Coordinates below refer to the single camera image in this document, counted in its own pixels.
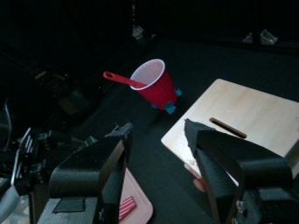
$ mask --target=red handle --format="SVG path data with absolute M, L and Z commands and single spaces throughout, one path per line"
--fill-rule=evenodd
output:
M 111 72 L 105 72 L 103 77 L 111 81 L 125 83 L 125 84 L 133 86 L 134 88 L 145 88 L 147 86 L 143 82 L 131 80 L 127 77 L 125 77 L 119 74 L 111 73 Z

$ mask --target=blue object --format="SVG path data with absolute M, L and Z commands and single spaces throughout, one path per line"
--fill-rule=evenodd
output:
M 175 89 L 175 94 L 177 94 L 177 96 L 182 96 L 183 95 L 183 91 L 179 88 L 177 88 Z
M 153 104 L 153 108 L 154 108 L 154 109 L 158 109 L 158 107 L 157 107 L 154 104 Z
M 177 109 L 177 107 L 174 106 L 174 104 L 170 101 L 163 105 L 163 107 L 169 114 L 171 114 Z

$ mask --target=red plastic cup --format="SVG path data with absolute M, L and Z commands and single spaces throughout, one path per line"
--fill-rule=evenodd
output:
M 143 82 L 146 87 L 133 87 L 134 90 L 155 105 L 161 110 L 166 110 L 177 103 L 178 96 L 174 83 L 165 69 L 165 62 L 161 59 L 147 61 L 134 72 L 131 80 Z

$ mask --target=dark floor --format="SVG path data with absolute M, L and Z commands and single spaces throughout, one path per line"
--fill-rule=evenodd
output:
M 193 175 L 163 146 L 162 137 L 217 79 L 299 102 L 299 57 L 162 38 L 139 65 L 155 58 L 165 60 L 173 82 L 183 91 L 175 113 L 153 109 L 129 86 L 115 84 L 97 112 L 70 133 L 79 138 L 102 138 L 117 125 L 133 123 L 129 168 L 154 204 L 150 223 L 210 224 L 214 220 L 207 195 L 194 187 Z

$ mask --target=pink object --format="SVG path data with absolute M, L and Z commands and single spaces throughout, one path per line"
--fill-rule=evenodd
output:
M 123 200 L 119 207 L 119 221 L 122 221 L 131 212 L 137 209 L 137 201 L 135 198 L 131 196 Z
M 106 71 L 103 73 L 103 77 L 111 81 L 117 81 L 117 82 L 121 82 L 121 83 L 125 83 L 135 88 L 143 88 L 146 87 L 147 85 L 137 80 L 130 80 L 127 77 L 119 75 L 119 74 L 115 74 L 115 73 L 111 73 L 109 71 Z
M 145 83 L 146 87 L 131 88 L 162 110 L 167 103 L 175 104 L 178 96 L 171 77 L 161 59 L 147 61 L 134 72 L 131 80 Z

